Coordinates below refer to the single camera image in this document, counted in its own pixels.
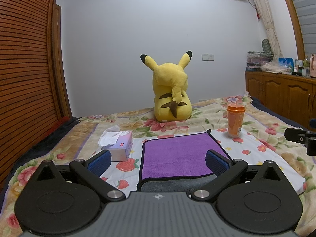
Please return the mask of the purple grey microfiber towel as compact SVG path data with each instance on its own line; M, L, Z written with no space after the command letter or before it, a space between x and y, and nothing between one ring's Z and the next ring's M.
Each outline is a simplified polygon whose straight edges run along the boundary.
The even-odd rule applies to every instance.
M209 150L231 160L210 130L146 141L142 145L137 191L191 194L200 189L216 178L206 164Z

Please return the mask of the floral bed sheet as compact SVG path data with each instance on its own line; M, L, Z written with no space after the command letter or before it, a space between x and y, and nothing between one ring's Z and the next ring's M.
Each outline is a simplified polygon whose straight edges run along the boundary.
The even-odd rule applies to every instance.
M240 102L246 107L243 121L244 134L235 140L225 140L228 103ZM288 127L297 127L295 121L268 109L261 101L247 95L212 99L193 107L187 121L159 123L152 109L141 109L112 115L93 115L72 119L22 155L13 166L1 191L1 236L18 236L21 228L14 214L14 204L25 184L39 164L50 159L63 165L73 159L88 159L99 150L98 140L104 130L119 126L133 134L133 148L126 162L115 163L102 176L124 192L135 190L141 162L142 144L150 139L167 138L212 130L213 137L228 153L239 153L261 165L269 155L283 158L281 169L289 174L298 173L304 179L302 218L296 233L300 236L315 234L315 157L308 156L301 144L284 138Z

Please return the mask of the white strawberry print cloth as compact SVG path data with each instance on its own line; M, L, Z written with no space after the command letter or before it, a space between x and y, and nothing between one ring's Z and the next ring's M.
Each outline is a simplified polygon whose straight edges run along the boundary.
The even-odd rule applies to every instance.
M125 162L112 162L109 168L100 176L101 179L122 190L126 195L129 195L130 192L137 189L139 182L142 145L152 139L183 135L191 134L135 138L129 159ZM220 143L220 146L228 153L231 159L242 159L249 165L257 166L262 165L267 160L275 161L298 194L301 194L306 189L305 179L285 159L246 131L242 131L240 137L235 139L228 137L228 134L224 130L213 130L211 131L211 135Z

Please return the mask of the tissue box with tissues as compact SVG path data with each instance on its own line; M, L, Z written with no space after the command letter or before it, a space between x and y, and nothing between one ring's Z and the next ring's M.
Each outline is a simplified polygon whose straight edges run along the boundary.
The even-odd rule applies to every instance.
M98 145L111 153L113 162L125 162L132 150L132 131L123 131L119 125L109 127L100 136Z

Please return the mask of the wooden sideboard cabinet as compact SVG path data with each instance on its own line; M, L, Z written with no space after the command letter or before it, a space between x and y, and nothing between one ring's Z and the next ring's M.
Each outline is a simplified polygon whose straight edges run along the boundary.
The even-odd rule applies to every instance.
M246 91L272 112L310 128L315 118L315 78L245 72Z

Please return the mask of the orange lidded plastic cup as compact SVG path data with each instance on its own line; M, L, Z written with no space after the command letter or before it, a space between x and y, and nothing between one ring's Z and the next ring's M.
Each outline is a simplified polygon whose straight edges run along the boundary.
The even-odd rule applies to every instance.
M242 104L229 103L227 106L228 135L232 138L239 137L245 113Z

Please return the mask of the green bottle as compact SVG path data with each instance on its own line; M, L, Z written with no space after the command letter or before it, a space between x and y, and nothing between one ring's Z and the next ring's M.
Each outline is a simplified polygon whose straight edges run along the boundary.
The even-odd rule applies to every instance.
M310 61L309 61L308 55L306 55L305 59L303 60L303 67L305 69L309 69L309 63L310 63Z

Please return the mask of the blue white package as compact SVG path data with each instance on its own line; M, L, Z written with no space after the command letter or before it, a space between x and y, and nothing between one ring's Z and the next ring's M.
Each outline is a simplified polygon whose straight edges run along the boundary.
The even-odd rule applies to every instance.
M288 70L290 70L291 72L293 71L293 67L294 67L294 62L293 62L293 58L278 58L278 64L281 67L284 67Z

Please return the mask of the pink kettle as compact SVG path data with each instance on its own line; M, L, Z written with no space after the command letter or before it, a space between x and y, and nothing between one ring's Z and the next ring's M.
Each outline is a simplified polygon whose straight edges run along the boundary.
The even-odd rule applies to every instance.
M316 78L316 55L312 54L309 59L309 75L312 78Z

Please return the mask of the plastic bag of items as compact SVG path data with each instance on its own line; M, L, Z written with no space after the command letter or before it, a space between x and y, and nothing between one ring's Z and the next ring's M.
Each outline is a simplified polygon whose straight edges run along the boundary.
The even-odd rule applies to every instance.
M271 61L261 66L261 71L274 73L274 74L283 74L283 73L291 73L292 69L291 67L280 66L277 62Z

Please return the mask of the yellow Pikachu plush toy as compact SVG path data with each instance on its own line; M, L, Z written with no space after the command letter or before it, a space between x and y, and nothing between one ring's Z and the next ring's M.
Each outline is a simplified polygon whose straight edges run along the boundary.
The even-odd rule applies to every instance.
M192 58L187 51L177 64L157 64L148 55L141 61L153 71L154 115L159 122L181 121L191 117L192 104L186 93L188 76L184 69Z

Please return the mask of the wooden slatted headboard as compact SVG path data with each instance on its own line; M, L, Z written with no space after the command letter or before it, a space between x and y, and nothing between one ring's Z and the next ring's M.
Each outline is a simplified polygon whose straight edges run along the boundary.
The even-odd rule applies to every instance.
M69 104L53 65L56 0L1 0L1 183Z

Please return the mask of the folded clothes stack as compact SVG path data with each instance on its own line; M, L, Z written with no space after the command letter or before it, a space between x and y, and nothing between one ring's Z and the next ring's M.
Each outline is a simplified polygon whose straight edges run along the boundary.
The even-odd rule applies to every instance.
M246 65L260 67L274 59L273 53L249 51L246 56Z

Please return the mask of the beige patterned curtain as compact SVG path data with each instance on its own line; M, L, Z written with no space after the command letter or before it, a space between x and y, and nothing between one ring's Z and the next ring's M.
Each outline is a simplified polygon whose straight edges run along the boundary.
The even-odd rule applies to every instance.
M283 57L281 47L278 41L273 15L268 0L254 0L259 16L263 21L266 29L267 38L271 45L272 53L274 55L274 61L278 61L279 57Z

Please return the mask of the white wall switch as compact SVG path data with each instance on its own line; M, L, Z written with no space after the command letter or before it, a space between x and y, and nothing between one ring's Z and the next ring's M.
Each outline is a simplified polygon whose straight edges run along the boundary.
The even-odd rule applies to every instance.
M214 61L214 55L213 54L202 54L202 61Z

